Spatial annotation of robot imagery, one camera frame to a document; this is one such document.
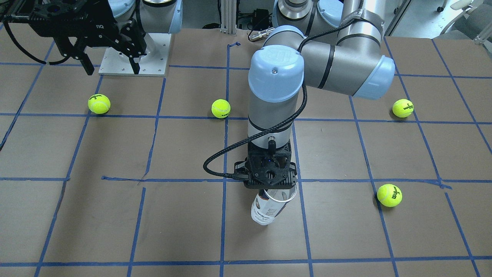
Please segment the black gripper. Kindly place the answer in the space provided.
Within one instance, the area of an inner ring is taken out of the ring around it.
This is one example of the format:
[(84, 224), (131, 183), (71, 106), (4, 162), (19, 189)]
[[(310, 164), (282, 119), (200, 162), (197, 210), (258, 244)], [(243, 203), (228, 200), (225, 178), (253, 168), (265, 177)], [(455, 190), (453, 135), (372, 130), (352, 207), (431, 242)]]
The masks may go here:
[(110, 47), (129, 59), (134, 74), (146, 50), (145, 34), (132, 16), (118, 21), (109, 0), (8, 0), (3, 23), (26, 23), (40, 37), (52, 37), (60, 52), (79, 61), (87, 75), (94, 66), (86, 47)]
[(297, 168), (291, 157), (290, 143), (274, 152), (249, 143), (246, 159), (235, 163), (234, 179), (249, 189), (290, 189), (297, 184)]

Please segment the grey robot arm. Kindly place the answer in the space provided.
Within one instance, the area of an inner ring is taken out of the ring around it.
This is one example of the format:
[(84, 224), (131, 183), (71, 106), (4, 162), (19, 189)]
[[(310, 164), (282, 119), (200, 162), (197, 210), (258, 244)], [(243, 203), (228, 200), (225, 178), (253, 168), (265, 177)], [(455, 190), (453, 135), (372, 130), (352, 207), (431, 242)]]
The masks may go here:
[(248, 73), (247, 157), (232, 179), (249, 189), (289, 189), (293, 120), (307, 86), (365, 99), (390, 88), (395, 63), (381, 54), (383, 0), (278, 0), (274, 30), (253, 54)]
[(88, 75), (94, 65), (85, 49), (107, 48), (119, 58), (109, 58), (115, 74), (163, 74), (168, 42), (162, 37), (179, 33), (181, 0), (3, 0), (1, 22), (16, 47), (37, 63), (45, 64), (24, 49), (10, 24), (26, 23), (40, 37), (51, 37), (62, 59), (81, 63)]

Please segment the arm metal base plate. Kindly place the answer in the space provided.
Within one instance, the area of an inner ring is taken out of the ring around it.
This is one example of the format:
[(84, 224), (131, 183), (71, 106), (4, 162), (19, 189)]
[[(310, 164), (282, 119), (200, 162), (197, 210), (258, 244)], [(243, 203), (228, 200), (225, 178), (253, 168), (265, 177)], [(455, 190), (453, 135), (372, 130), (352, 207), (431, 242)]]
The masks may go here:
[[(138, 76), (164, 77), (168, 65), (172, 34), (148, 33), (146, 55), (139, 64)], [(112, 48), (106, 49), (98, 73), (100, 75), (134, 76), (129, 58)]]

